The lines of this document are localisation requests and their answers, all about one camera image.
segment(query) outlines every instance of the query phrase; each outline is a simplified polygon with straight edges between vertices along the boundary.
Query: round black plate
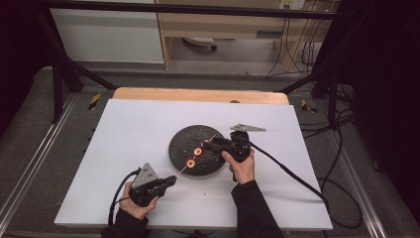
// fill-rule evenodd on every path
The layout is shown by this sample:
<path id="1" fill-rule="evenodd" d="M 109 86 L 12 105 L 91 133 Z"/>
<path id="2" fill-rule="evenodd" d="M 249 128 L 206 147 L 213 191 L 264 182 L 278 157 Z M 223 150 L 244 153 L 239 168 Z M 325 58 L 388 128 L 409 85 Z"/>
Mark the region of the round black plate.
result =
<path id="1" fill-rule="evenodd" d="M 203 125 L 190 126 L 180 130 L 173 136 L 169 144 L 169 157 L 173 165 L 179 171 L 184 169 L 186 161 L 194 157 L 194 150 L 201 146 L 201 142 L 210 140 L 214 135 L 223 138 L 220 132 Z M 195 159 L 195 166 L 186 168 L 183 173 L 195 177 L 208 176 L 217 172 L 223 164 L 225 164 L 223 158 L 210 151 L 204 151 L 201 157 Z"/>

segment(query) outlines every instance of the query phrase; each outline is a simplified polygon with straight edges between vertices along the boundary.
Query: person's right hand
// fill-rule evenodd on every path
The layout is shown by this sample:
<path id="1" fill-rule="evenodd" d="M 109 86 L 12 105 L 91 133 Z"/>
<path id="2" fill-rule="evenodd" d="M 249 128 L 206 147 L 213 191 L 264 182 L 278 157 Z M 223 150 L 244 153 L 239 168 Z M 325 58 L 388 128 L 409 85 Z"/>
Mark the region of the person's right hand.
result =
<path id="1" fill-rule="evenodd" d="M 244 184 L 255 179 L 254 150 L 251 149 L 250 155 L 242 162 L 238 163 L 227 152 L 222 152 L 223 158 L 229 163 L 229 169 L 235 174 L 239 184 Z"/>

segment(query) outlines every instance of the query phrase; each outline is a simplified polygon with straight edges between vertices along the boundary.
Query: white table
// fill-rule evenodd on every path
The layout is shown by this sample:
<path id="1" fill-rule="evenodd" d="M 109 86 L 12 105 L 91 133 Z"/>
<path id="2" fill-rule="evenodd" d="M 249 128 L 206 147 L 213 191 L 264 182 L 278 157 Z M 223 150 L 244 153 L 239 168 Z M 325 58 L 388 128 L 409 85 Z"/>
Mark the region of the white table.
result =
<path id="1" fill-rule="evenodd" d="M 229 138 L 229 128 L 238 123 L 266 128 L 250 132 L 251 141 L 319 189 L 292 106 L 111 99 L 54 223 L 105 226 L 115 191 L 129 172 L 150 163 L 161 178 L 178 173 L 168 145 L 179 130 L 206 125 Z M 260 152 L 256 177 L 282 229 L 332 229 L 321 199 Z M 228 164 L 207 177 L 181 175 L 148 215 L 149 228 L 236 228 L 230 194 L 235 185 Z"/>

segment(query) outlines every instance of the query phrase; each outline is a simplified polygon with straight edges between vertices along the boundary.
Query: sleeve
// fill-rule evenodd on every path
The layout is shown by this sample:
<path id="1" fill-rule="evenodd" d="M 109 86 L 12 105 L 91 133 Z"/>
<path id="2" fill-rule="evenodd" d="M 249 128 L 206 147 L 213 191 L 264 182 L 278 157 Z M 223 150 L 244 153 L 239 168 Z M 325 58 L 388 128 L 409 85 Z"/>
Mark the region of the sleeve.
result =
<path id="1" fill-rule="evenodd" d="M 238 209 L 238 238 L 284 237 L 255 180 L 235 186 L 232 196 Z"/>
<path id="2" fill-rule="evenodd" d="M 117 218 L 113 226 L 108 226 L 101 232 L 102 238 L 133 238 L 141 237 L 146 227 L 148 219 L 140 220 L 130 215 L 126 211 L 119 209 Z"/>

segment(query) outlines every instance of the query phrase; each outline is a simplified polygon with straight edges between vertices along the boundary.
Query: orange ring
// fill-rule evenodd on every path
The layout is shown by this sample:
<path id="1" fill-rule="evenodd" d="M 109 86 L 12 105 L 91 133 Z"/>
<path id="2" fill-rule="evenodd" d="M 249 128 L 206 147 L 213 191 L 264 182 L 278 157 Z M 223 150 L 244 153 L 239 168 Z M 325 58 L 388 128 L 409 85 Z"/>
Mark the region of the orange ring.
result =
<path id="1" fill-rule="evenodd" d="M 204 150 L 200 147 L 195 148 L 194 150 L 194 156 L 200 157 L 203 155 Z"/>
<path id="2" fill-rule="evenodd" d="M 186 165 L 187 167 L 189 167 L 190 169 L 192 169 L 192 168 L 194 168 L 194 166 L 195 166 L 195 161 L 194 161 L 194 160 L 192 160 L 192 159 L 188 159 L 188 160 L 186 161 L 185 165 Z"/>

